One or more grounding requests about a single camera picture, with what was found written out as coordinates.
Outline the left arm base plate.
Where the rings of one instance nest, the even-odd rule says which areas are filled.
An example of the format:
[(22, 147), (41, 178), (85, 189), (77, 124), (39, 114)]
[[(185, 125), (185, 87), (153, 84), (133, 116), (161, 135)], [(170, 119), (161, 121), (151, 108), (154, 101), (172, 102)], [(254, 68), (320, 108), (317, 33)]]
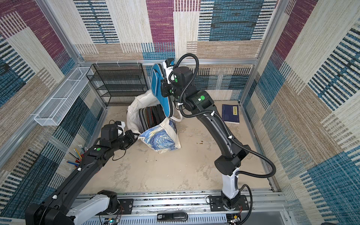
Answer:
[(117, 205), (115, 206), (116, 211), (114, 212), (100, 212), (97, 216), (116, 216), (116, 215), (130, 215), (133, 209), (133, 202), (134, 199), (132, 198), (125, 198), (125, 199), (118, 199)]

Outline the purple paddle case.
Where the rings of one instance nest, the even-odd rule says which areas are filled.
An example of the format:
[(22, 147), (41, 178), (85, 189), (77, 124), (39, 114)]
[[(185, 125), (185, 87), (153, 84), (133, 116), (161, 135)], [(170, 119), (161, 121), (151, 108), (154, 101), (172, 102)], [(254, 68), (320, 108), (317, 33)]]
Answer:
[(139, 122), (142, 127), (142, 132), (145, 132), (146, 130), (149, 129), (147, 116), (148, 116), (148, 113), (146, 111), (146, 108), (141, 108), (138, 110), (138, 117), (139, 117)]

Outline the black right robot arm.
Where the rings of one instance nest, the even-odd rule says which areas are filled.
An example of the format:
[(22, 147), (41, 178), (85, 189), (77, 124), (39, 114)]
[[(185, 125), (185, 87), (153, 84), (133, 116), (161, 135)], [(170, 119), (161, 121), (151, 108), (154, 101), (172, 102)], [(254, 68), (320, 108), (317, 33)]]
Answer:
[(233, 210), (239, 205), (240, 198), (236, 173), (248, 154), (249, 146), (243, 145), (233, 136), (209, 93), (197, 90), (192, 76), (193, 72), (188, 67), (178, 67), (170, 78), (160, 78), (157, 90), (163, 97), (181, 100), (182, 107), (195, 115), (216, 141), (221, 156), (214, 164), (222, 174), (222, 202), (226, 210)]

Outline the blue ping pong paddle case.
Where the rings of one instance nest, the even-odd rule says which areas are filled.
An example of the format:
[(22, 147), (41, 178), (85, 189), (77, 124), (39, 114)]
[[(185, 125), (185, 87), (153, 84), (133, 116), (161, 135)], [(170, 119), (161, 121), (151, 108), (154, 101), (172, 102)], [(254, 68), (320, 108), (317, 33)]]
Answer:
[(164, 69), (161, 64), (154, 64), (151, 69), (151, 91), (161, 104), (166, 117), (174, 114), (173, 104), (170, 99), (167, 81), (164, 78)]

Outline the canvas tote bag starry print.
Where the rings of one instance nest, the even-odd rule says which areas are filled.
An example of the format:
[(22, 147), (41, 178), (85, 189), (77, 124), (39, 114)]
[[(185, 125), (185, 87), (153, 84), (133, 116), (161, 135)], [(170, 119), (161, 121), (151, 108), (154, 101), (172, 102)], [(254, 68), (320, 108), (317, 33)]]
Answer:
[(180, 122), (181, 119), (166, 117), (159, 125), (142, 132), (142, 127), (138, 117), (138, 110), (146, 108), (147, 111), (148, 107), (156, 106), (158, 104), (158, 99), (150, 90), (135, 97), (135, 100), (127, 108), (127, 127), (134, 133), (139, 133), (140, 136), (138, 138), (149, 148), (159, 154), (162, 154), (181, 148), (176, 127), (176, 122)]

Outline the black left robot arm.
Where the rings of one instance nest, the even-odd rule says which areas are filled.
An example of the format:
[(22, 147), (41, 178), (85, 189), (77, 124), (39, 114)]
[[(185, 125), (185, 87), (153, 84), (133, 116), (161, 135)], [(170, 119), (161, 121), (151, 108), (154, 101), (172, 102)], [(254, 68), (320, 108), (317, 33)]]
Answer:
[(117, 121), (101, 129), (101, 136), (85, 152), (80, 165), (41, 204), (32, 203), (25, 211), (27, 225), (81, 225), (100, 213), (119, 214), (117, 194), (102, 190), (85, 203), (72, 208), (73, 202), (90, 179), (114, 157), (115, 151), (126, 151), (138, 139), (139, 133), (124, 131)]

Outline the dark blue notebook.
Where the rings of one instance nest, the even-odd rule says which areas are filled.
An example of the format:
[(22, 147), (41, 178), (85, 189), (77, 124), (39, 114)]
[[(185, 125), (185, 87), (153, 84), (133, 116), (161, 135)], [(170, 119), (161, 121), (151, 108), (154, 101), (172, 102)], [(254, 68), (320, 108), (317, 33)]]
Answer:
[(222, 119), (224, 122), (240, 123), (239, 106), (238, 105), (222, 105)]

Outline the black red paddle case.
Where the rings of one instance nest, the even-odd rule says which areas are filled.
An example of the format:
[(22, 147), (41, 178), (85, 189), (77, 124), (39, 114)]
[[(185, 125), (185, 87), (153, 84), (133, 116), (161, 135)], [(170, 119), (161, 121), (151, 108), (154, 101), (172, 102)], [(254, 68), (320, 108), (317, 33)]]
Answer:
[(165, 114), (161, 104), (148, 107), (147, 112), (148, 112), (149, 128), (159, 125), (165, 119)]

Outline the black device on rail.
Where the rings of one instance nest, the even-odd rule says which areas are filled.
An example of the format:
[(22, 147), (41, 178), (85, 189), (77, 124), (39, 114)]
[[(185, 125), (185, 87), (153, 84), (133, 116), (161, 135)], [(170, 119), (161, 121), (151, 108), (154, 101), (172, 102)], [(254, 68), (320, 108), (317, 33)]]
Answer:
[(159, 213), (158, 222), (183, 222), (188, 220), (188, 214), (185, 212)]

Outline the white mesh wall basket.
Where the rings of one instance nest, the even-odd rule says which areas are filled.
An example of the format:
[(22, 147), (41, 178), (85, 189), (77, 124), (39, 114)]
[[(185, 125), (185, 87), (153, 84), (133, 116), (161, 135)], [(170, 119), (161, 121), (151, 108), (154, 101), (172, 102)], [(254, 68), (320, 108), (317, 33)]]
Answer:
[(89, 67), (76, 68), (35, 116), (40, 126), (58, 126), (88, 83)]

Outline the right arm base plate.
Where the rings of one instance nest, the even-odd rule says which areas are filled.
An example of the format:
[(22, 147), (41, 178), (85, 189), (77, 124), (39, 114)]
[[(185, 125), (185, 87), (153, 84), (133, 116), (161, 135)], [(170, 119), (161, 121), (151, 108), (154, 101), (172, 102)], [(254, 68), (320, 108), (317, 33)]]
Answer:
[(224, 203), (222, 196), (207, 196), (205, 199), (206, 203), (210, 206), (211, 212), (220, 212), (220, 211), (248, 211), (250, 209), (250, 201), (246, 198), (245, 195), (240, 195), (237, 203), (232, 208), (227, 208)]

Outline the red pencil cup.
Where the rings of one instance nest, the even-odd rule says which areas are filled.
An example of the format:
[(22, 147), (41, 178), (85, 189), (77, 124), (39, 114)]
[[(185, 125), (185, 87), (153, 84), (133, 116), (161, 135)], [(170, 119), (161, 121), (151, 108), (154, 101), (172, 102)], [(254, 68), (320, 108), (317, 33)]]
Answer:
[(60, 150), (64, 153), (64, 157), (61, 161), (61, 165), (68, 169), (74, 169), (80, 165), (88, 147), (83, 144), (72, 144), (70, 147), (62, 146)]

